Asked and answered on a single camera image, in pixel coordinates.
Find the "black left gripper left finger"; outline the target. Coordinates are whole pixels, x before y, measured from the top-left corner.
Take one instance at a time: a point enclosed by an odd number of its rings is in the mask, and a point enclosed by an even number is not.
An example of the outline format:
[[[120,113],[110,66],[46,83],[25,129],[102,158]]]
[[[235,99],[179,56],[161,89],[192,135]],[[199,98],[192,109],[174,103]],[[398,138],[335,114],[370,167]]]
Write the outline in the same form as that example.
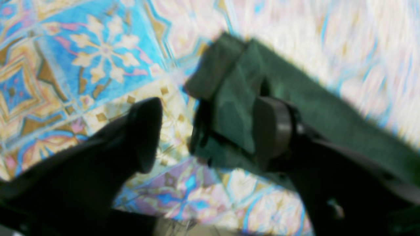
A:
[[[86,141],[1,184],[1,226],[25,236],[151,235],[154,217],[112,207],[124,183],[149,173],[162,125],[157,97],[133,104]]]

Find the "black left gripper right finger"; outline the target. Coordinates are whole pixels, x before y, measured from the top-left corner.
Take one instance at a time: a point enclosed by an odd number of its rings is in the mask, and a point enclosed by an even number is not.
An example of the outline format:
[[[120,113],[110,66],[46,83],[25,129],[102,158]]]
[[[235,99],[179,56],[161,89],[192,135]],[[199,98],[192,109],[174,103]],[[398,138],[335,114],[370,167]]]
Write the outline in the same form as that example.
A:
[[[259,169],[291,181],[317,236],[418,236],[419,188],[336,145],[272,97],[253,104]]]

